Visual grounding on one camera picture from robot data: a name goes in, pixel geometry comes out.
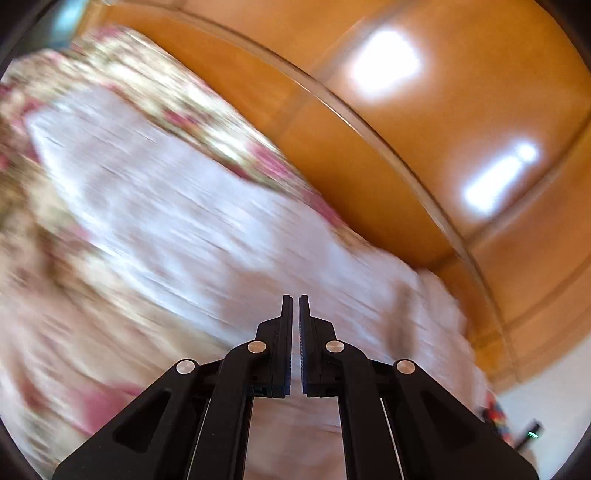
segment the white cloth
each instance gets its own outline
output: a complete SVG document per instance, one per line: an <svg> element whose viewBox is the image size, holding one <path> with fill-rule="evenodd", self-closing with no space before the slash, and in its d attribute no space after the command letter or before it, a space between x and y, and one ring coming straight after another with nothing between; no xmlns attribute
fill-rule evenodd
<svg viewBox="0 0 591 480"><path fill-rule="evenodd" d="M463 316L432 274L349 251L308 206L240 179L102 87L27 127L90 240L155 303L237 345L277 316L283 294L308 294L312 315L369 358L412 358L469 408L484 405ZM298 393L295 326L293 338L293 394L255 403L248 475L343 478L336 405Z"/></svg>

